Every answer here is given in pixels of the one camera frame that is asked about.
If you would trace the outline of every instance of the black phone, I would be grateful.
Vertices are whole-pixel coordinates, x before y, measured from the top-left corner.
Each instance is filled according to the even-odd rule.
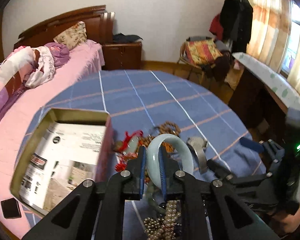
[[[22,216],[19,203],[15,198],[2,200],[1,208],[5,219],[20,218]]]

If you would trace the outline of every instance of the white wall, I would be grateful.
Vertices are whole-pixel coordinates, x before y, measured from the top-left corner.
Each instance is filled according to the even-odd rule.
[[[182,42],[193,35],[211,35],[209,27],[224,0],[11,0],[4,9],[2,43],[5,57],[18,35],[61,13],[106,4],[116,13],[114,33],[144,39],[144,59],[177,61]]]

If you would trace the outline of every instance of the green light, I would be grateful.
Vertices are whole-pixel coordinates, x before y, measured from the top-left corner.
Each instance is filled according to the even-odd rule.
[[[300,144],[297,146],[297,150],[300,151]]]

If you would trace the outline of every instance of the plaid tablecloth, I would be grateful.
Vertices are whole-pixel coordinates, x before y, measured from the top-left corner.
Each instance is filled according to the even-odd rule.
[[[237,115],[204,87],[160,71],[118,70],[101,71],[82,79],[61,92],[34,115],[20,149],[50,107],[106,110],[111,114],[115,140],[123,140],[125,131],[142,130],[165,121],[175,122],[184,141],[191,136],[205,136],[209,140],[206,151],[238,176],[262,174],[265,167],[258,154],[239,144],[242,136],[251,135]],[[117,159],[111,155],[108,177],[115,173]],[[211,181],[213,173],[200,175],[197,164],[194,176]],[[40,218],[23,207],[33,227]],[[123,239],[147,239],[142,220],[155,217],[145,199],[126,201]]]

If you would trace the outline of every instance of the headboard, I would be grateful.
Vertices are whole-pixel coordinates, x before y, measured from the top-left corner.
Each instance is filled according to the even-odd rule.
[[[85,22],[88,39],[98,43],[112,42],[114,12],[108,13],[105,5],[98,5],[69,11],[28,28],[19,35],[19,41],[14,44],[14,48],[19,46],[35,48],[53,42],[56,35],[78,21]]]

